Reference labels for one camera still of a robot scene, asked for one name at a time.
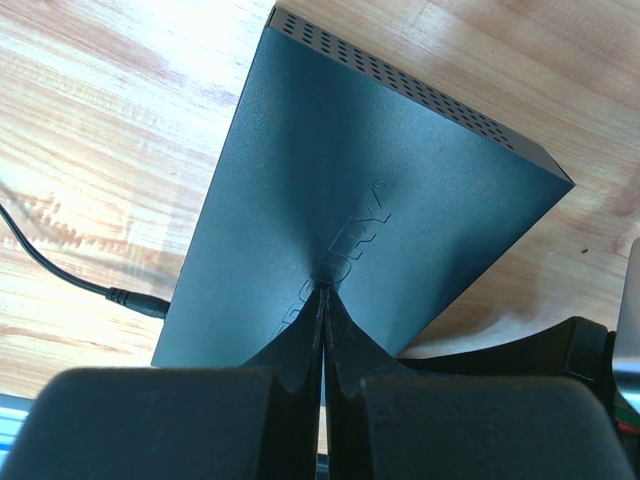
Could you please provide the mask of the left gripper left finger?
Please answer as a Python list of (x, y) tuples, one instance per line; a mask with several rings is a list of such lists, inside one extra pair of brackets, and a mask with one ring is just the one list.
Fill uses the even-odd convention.
[(311, 479), (323, 293), (233, 368), (83, 368), (56, 376), (14, 444), (18, 479)]

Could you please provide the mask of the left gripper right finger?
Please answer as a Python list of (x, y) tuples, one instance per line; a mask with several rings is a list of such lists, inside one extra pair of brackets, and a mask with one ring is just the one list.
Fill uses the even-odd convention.
[(333, 479), (631, 479), (614, 334), (582, 317), (463, 354), (398, 360), (323, 292)]

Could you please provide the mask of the black network switch box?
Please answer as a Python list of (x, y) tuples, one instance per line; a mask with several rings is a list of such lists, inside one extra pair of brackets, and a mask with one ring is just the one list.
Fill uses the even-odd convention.
[(152, 363), (242, 364), (318, 286), (398, 354), (572, 186), (540, 145), (275, 6)]

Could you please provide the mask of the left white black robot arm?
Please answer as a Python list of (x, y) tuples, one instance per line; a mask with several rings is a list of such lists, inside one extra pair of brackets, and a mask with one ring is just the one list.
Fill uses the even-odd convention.
[(632, 479), (614, 334), (581, 317), (496, 347), (389, 355), (316, 289), (246, 363), (74, 369), (40, 393), (5, 479)]

